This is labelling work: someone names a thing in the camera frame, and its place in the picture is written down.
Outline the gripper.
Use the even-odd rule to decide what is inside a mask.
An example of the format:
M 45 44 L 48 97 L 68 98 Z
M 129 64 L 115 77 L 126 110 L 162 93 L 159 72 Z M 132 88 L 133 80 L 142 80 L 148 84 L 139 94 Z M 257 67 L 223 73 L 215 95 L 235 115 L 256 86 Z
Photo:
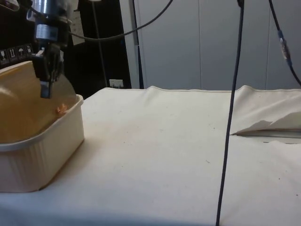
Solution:
M 34 39 L 41 49 L 32 54 L 32 64 L 35 75 L 40 81 L 40 97 L 50 99 L 53 82 L 58 81 L 64 71 L 64 52 L 60 47 L 68 45 L 69 25 L 62 21 L 36 21 Z M 44 47 L 51 45 L 51 73 Z

